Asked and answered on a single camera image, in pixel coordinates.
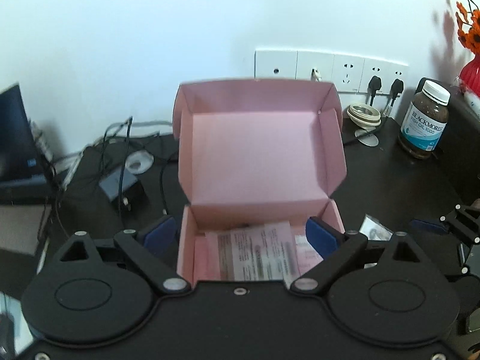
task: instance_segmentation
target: wall socket panel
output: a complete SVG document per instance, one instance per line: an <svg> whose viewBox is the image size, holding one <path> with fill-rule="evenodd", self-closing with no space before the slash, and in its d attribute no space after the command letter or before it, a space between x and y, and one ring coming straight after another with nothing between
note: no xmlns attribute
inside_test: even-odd
<svg viewBox="0 0 480 360"><path fill-rule="evenodd" d="M361 56L335 54L332 81L339 92L358 92L362 81L363 63Z"/></svg>
<svg viewBox="0 0 480 360"><path fill-rule="evenodd" d="M328 52L299 51L297 57L297 80L311 80L311 71L318 71L322 81L332 81L333 59Z"/></svg>
<svg viewBox="0 0 480 360"><path fill-rule="evenodd" d="M297 51L256 50L255 77L294 79L297 73Z"/></svg>
<svg viewBox="0 0 480 360"><path fill-rule="evenodd" d="M365 58L363 65L363 74L358 91L369 93L368 84L373 76L377 76L382 81L382 87L377 93L379 95L388 95L395 79L405 82L408 66L396 62L384 61L381 59Z"/></svg>
<svg viewBox="0 0 480 360"><path fill-rule="evenodd" d="M312 69L318 70L322 81L333 82L339 92L368 93L371 78L378 76L382 80L382 87L377 93L388 94L395 79L406 82L409 67L378 58L324 51L255 51L256 78L312 80Z"/></svg>

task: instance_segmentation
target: supplement bottle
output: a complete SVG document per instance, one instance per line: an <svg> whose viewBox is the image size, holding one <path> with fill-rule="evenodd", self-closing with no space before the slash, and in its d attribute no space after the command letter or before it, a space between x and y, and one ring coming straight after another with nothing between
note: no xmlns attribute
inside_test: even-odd
<svg viewBox="0 0 480 360"><path fill-rule="evenodd" d="M426 159L438 143L448 121L450 93L433 81L425 81L410 103L398 141L415 158Z"/></svg>

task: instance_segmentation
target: black circular plate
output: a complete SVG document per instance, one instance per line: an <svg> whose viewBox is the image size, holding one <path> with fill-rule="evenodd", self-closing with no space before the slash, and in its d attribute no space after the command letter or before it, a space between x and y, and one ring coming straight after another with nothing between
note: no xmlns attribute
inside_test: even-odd
<svg viewBox="0 0 480 360"><path fill-rule="evenodd" d="M353 271L332 285L328 302L349 329L387 345L438 338L459 310L458 297L447 280L416 262Z"/></svg>
<svg viewBox="0 0 480 360"><path fill-rule="evenodd" d="M34 335L67 344L95 344L138 325L153 301L134 273L87 261L52 263L23 293L22 311Z"/></svg>

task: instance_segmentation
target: white bottle cap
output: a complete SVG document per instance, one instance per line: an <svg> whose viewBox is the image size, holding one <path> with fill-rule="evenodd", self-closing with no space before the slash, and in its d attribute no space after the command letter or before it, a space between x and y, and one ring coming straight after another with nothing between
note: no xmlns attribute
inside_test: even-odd
<svg viewBox="0 0 480 360"><path fill-rule="evenodd" d="M433 101L441 105L447 105L448 100L450 100L450 92L447 91L447 89L445 89L443 86L438 85L430 80L425 81L422 92L430 97Z"/></svg>

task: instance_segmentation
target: artificial flower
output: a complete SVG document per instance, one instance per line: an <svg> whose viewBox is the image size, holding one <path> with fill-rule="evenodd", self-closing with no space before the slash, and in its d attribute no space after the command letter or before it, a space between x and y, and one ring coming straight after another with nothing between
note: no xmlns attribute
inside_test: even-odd
<svg viewBox="0 0 480 360"><path fill-rule="evenodd" d="M462 43L462 46L467 48L467 35L465 34L465 32L461 28L459 28L457 34L458 40L460 41L460 43Z"/></svg>
<svg viewBox="0 0 480 360"><path fill-rule="evenodd" d="M463 6L463 4L457 1L457 8L460 11L460 13L463 15L463 20L468 23L469 22L469 20L468 20L469 15L468 15L467 10Z"/></svg>
<svg viewBox="0 0 480 360"><path fill-rule="evenodd" d="M460 15L458 14L458 12L455 12L455 17L457 18L457 26L458 26L458 29L461 30L462 27L463 27L463 21L462 21L462 19L460 18Z"/></svg>
<svg viewBox="0 0 480 360"><path fill-rule="evenodd" d="M473 27L466 34L466 46L471 52L475 54L480 53L480 35Z"/></svg>
<svg viewBox="0 0 480 360"><path fill-rule="evenodd" d="M480 10L474 9L471 19L473 21L473 27L478 33L480 33Z"/></svg>

